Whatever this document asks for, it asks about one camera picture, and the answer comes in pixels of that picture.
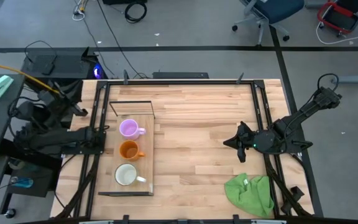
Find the office chair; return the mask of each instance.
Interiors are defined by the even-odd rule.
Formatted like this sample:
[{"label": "office chair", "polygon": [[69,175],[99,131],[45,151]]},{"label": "office chair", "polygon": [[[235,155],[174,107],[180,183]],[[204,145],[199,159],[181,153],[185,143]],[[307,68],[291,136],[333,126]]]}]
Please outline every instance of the office chair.
[{"label": "office chair", "polygon": [[256,20],[259,24],[259,39],[257,46],[260,47],[264,34],[264,25],[268,24],[284,34],[284,41],[290,39],[289,32],[277,24],[301,10],[304,6],[303,0],[240,0],[245,5],[245,19],[237,21],[232,30],[238,29],[238,24]]}]

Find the gray floor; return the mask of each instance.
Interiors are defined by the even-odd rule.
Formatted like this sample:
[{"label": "gray floor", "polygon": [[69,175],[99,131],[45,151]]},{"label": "gray floor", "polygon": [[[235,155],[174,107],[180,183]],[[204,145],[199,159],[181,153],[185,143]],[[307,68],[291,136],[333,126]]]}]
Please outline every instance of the gray floor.
[{"label": "gray floor", "polygon": [[[149,13],[141,23],[128,24],[120,13],[103,5],[123,47],[256,44],[255,24],[239,26],[236,33],[231,31],[232,23],[243,17],[238,0],[149,0],[147,6]],[[53,47],[94,46],[84,23],[71,19],[73,7],[72,0],[5,0],[0,10],[0,48],[21,48],[36,40],[44,40]],[[281,24],[291,32],[291,39],[283,42],[279,34],[280,45],[325,46],[316,38],[316,13],[303,9],[283,21]],[[116,47],[97,3],[92,0],[86,8],[86,21],[96,41],[101,42],[99,46]],[[337,40],[327,29],[319,33],[327,42]],[[358,28],[348,35],[355,36]],[[262,45],[273,45],[268,29]],[[332,46],[354,47],[358,46],[358,40]],[[124,69],[131,77],[135,75],[119,52],[102,55],[119,77]],[[126,52],[126,55],[139,72],[148,75],[160,70],[208,72],[211,78],[237,78],[242,72],[244,78],[282,77],[274,51]],[[358,52],[284,52],[283,56],[298,107],[315,91],[320,75],[329,72],[358,75]],[[21,67],[23,59],[23,53],[0,54],[0,64],[15,68]],[[328,80],[322,84],[330,85]],[[324,216],[358,219],[358,85],[341,85],[337,92],[343,96],[340,106],[319,112],[304,123],[303,129],[306,140],[314,142],[309,152]],[[14,129],[22,125],[18,120],[12,122]],[[15,195],[11,207],[18,209],[18,215],[11,220],[0,216],[0,223],[44,220],[52,200],[52,194],[46,198]]]}]

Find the wooden tray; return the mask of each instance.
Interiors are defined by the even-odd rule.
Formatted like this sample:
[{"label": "wooden tray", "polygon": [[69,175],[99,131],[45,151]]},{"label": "wooden tray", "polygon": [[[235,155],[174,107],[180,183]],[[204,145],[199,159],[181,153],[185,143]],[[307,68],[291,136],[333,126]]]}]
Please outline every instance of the wooden tray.
[{"label": "wooden tray", "polygon": [[[146,134],[140,135],[135,142],[140,151],[145,153],[135,162],[123,159],[119,154],[119,146],[125,141],[119,132],[119,125],[125,119],[134,119],[140,128],[146,129]],[[99,192],[99,195],[108,196],[153,196],[153,163],[154,163],[154,116],[150,115],[124,115],[117,117],[117,128],[114,132],[114,152],[112,160],[112,178],[108,192]],[[116,182],[115,171],[121,164],[132,164],[136,167],[138,175],[146,178],[147,182],[135,181],[128,186],[122,186]]]}]

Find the wooden table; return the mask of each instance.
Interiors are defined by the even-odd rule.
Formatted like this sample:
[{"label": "wooden table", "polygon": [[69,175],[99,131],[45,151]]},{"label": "wooden table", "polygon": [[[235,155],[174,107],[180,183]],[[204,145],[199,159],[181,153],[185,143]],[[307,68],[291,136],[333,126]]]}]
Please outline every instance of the wooden table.
[{"label": "wooden table", "polygon": [[[275,121],[288,114],[283,88],[279,79],[264,81]],[[96,81],[84,81],[80,106],[86,108],[89,114],[95,89]],[[110,129],[107,130],[105,152],[99,161],[91,219],[122,220],[123,215],[129,215],[131,220],[232,219],[233,214],[244,219],[258,218],[236,208],[224,193],[224,183],[238,174],[245,172],[250,179],[266,175],[261,153],[249,149],[246,152],[247,161],[241,164],[237,151],[222,144],[233,137],[240,121],[253,130],[257,129],[249,85],[116,85],[111,87],[109,94],[109,101],[114,100],[152,100],[155,112],[154,196],[98,195],[109,187],[114,178],[111,169],[114,141],[111,133],[117,123],[116,115],[108,107],[106,125],[110,125]],[[266,127],[265,115],[263,110],[261,112]],[[71,129],[88,126],[89,123],[90,116],[74,117]],[[287,187],[298,186],[305,193],[300,204],[313,213],[302,167],[288,154],[280,157]],[[82,160],[83,156],[76,156],[61,171],[57,195],[63,204],[68,203],[77,190]],[[277,186],[276,191],[281,206],[282,196]],[[80,215],[85,214],[87,195],[85,192]],[[55,200],[51,217],[61,210],[61,205]]]}]

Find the green towel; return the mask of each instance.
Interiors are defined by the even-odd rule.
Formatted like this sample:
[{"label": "green towel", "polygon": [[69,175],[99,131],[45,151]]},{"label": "green towel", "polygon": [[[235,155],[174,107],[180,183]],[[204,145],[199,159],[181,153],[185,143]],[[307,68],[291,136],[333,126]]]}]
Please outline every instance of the green towel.
[{"label": "green towel", "polygon": [[269,177],[267,176],[255,177],[248,181],[247,174],[240,174],[226,182],[224,190],[227,199],[247,213],[268,217],[273,209]]}]

